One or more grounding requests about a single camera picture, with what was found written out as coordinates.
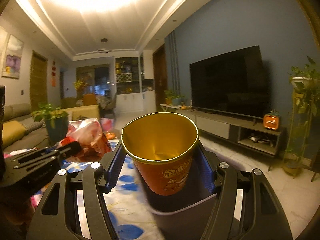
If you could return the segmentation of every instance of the silver screw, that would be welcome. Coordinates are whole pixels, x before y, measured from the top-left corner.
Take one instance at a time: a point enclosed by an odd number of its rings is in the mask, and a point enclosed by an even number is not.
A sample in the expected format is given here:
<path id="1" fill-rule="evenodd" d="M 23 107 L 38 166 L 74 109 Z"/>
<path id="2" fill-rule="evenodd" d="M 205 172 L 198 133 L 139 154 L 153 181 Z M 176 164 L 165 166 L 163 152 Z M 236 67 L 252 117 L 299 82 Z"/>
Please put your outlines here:
<path id="1" fill-rule="evenodd" d="M 98 162 L 94 162 L 94 163 L 92 163 L 91 164 L 91 168 L 93 168 L 93 169 L 97 169 L 97 168 L 99 168 L 100 167 L 100 163 L 98 163 Z"/>
<path id="2" fill-rule="evenodd" d="M 229 167 L 229 164 L 225 163 L 225 162 L 222 162 L 222 163 L 220 163 L 220 167 L 223 168 L 223 169 L 226 169 L 226 168 Z"/>
<path id="3" fill-rule="evenodd" d="M 253 173 L 256 175 L 261 175 L 262 171 L 260 171 L 259 169 L 254 169 Z"/>
<path id="4" fill-rule="evenodd" d="M 66 171 L 65 169 L 62 169 L 62 170 L 58 171 L 58 174 L 59 174 L 60 176 L 66 174 L 66 173 L 67 173 L 67 171 Z"/>

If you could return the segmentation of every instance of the marble floor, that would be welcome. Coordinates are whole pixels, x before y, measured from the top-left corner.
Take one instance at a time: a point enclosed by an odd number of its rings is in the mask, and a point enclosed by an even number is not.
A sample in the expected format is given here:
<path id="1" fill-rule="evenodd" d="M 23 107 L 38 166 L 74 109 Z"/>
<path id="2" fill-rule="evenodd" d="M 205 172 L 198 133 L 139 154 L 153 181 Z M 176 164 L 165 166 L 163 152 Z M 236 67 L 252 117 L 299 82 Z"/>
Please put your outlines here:
<path id="1" fill-rule="evenodd" d="M 126 113 L 117 115 L 115 128 L 121 130 L 127 123 L 144 115 L 143 112 Z M 275 191 L 290 224 L 293 239 L 295 239 L 310 222 L 320 205 L 320 174 L 311 182 L 313 172 L 303 172 L 293 179 L 280 167 L 280 160 L 272 160 L 267 156 L 257 154 L 240 146 L 230 144 L 223 140 L 208 136 L 200 137 L 205 148 L 240 163 L 245 171 L 259 168 L 268 178 Z M 268 171 L 270 161 L 273 168 Z M 238 190 L 235 217 L 241 214 L 242 191 Z"/>

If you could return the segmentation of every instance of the blue wall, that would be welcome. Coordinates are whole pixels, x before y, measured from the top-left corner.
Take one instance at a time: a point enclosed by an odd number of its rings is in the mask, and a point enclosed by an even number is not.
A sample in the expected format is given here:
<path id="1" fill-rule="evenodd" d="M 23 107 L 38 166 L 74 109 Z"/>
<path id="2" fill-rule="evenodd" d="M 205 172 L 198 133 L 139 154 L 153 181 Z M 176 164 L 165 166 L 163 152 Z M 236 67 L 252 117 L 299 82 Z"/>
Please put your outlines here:
<path id="1" fill-rule="evenodd" d="M 180 91 L 188 99 L 189 64 L 259 45 L 270 72 L 272 107 L 285 117 L 285 124 L 292 108 L 290 67 L 307 63 L 307 55 L 320 62 L 311 28 L 296 0 L 211 0 L 179 25 L 174 35 Z M 166 52 L 170 75 L 170 51 Z"/>

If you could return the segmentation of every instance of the paper cup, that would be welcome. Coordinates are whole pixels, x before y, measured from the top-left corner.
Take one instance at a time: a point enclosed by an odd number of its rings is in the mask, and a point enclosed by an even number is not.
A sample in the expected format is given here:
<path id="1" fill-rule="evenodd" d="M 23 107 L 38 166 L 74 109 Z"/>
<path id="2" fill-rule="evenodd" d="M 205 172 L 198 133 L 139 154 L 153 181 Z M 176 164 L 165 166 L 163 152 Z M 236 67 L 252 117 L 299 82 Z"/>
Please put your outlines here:
<path id="1" fill-rule="evenodd" d="M 159 195 L 172 195 L 183 188 L 198 138 L 194 122 L 168 112 L 139 117 L 121 134 L 124 149 L 150 189 Z"/>

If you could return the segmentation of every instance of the flat screen tv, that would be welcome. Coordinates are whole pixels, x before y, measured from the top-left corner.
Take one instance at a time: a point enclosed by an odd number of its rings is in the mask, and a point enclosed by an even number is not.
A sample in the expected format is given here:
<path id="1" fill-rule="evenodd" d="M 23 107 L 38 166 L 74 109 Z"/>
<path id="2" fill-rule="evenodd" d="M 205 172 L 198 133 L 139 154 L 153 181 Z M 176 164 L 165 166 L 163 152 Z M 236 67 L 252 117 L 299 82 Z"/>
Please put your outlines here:
<path id="1" fill-rule="evenodd" d="M 193 108 L 262 118 L 270 111 L 268 72 L 259 46 L 190 64 Z"/>

